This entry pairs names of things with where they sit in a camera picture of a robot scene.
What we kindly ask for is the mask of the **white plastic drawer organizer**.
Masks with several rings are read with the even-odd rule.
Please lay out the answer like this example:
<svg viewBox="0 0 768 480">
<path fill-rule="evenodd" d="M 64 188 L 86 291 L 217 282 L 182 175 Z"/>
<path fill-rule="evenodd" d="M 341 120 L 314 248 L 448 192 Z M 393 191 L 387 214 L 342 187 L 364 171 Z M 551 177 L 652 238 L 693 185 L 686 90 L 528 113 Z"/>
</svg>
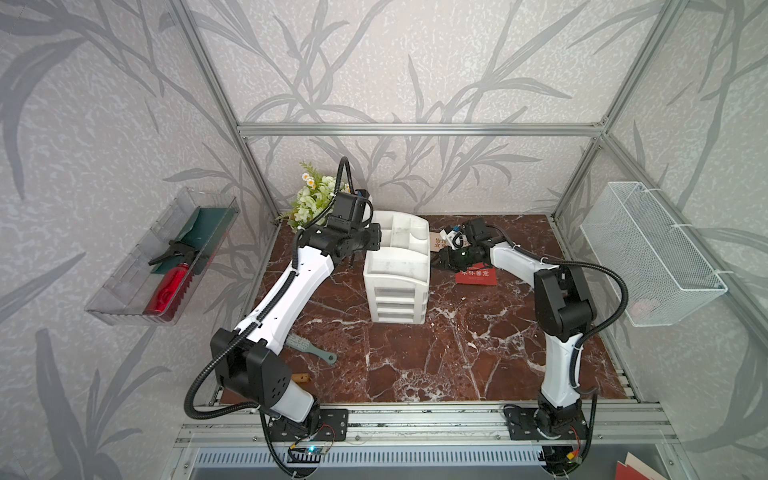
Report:
<svg viewBox="0 0 768 480">
<path fill-rule="evenodd" d="M 379 210 L 380 249 L 366 254 L 363 278 L 372 321 L 422 325 L 426 319 L 431 256 L 426 219 Z"/>
</svg>

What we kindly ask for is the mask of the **beige postcard red characters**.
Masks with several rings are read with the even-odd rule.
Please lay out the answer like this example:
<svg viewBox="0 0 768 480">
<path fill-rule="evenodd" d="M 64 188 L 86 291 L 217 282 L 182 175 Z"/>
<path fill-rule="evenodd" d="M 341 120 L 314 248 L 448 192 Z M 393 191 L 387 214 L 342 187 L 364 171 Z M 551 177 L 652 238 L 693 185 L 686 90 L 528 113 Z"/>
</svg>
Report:
<svg viewBox="0 0 768 480">
<path fill-rule="evenodd" d="M 450 242 L 445 238 L 445 234 L 440 232 L 429 233 L 429 249 L 431 252 L 439 252 L 445 247 L 449 247 Z"/>
</svg>

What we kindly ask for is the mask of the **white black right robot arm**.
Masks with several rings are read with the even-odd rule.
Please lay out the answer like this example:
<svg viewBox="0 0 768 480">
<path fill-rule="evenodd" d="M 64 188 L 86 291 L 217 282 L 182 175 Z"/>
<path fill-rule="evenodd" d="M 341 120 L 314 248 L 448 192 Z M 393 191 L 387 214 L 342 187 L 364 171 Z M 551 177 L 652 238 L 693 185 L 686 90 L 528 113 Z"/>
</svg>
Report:
<svg viewBox="0 0 768 480">
<path fill-rule="evenodd" d="M 534 255 L 482 218 L 447 227 L 439 237 L 446 245 L 434 255 L 434 267 L 459 273 L 482 264 L 532 287 L 535 320 L 546 340 L 538 422 L 554 427 L 574 421 L 581 413 L 582 341 L 595 319 L 583 269 Z"/>
</svg>

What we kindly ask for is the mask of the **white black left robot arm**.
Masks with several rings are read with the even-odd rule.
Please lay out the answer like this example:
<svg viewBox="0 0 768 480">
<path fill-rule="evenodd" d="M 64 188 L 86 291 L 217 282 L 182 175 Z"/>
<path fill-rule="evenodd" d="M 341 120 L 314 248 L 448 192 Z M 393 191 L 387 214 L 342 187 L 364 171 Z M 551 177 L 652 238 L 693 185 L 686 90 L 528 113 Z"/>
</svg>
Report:
<svg viewBox="0 0 768 480">
<path fill-rule="evenodd" d="M 233 330 L 211 340 L 211 372 L 227 390 L 240 395 L 240 409 L 304 423 L 317 409 L 315 397 L 292 379 L 280 357 L 288 334 L 304 307 L 346 258 L 381 247 L 381 226 L 328 224 L 301 231 L 291 263 L 273 289 Z"/>
</svg>

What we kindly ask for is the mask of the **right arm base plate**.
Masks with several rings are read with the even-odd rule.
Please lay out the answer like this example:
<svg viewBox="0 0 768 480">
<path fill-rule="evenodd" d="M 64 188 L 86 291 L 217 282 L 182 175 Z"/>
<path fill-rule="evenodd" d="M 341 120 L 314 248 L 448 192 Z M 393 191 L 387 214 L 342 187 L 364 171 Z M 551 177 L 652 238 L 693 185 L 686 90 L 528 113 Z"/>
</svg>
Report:
<svg viewBox="0 0 768 480">
<path fill-rule="evenodd" d="M 550 409 L 505 405 L 502 410 L 511 440 L 581 440 L 588 436 L 582 405 Z"/>
</svg>

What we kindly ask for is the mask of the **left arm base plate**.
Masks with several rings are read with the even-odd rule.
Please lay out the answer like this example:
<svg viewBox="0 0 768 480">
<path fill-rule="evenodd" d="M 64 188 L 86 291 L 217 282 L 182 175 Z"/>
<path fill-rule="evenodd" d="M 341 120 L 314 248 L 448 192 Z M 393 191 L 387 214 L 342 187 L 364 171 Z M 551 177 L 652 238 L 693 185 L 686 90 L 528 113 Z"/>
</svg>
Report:
<svg viewBox="0 0 768 480">
<path fill-rule="evenodd" d="M 277 442 L 296 442 L 305 439 L 328 442 L 344 441 L 349 427 L 348 409 L 319 408 L 310 412 L 303 422 L 285 417 L 269 418 L 269 438 Z"/>
</svg>

